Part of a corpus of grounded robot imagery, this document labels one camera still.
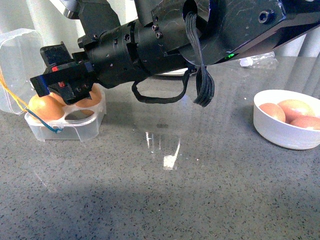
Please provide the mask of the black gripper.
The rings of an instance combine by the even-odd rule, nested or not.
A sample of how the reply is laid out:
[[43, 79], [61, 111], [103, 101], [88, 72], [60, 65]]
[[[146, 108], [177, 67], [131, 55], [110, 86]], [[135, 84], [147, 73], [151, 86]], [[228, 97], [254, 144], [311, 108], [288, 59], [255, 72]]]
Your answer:
[[90, 62], [76, 63], [64, 42], [44, 46], [40, 55], [46, 66], [44, 74], [30, 79], [39, 97], [50, 93], [59, 95], [67, 105], [90, 99], [93, 87], [93, 68], [97, 83], [110, 89], [120, 84], [143, 81], [146, 78], [187, 67], [178, 50], [164, 50], [165, 36], [138, 20], [94, 34], [91, 42], [84, 35], [78, 45]]

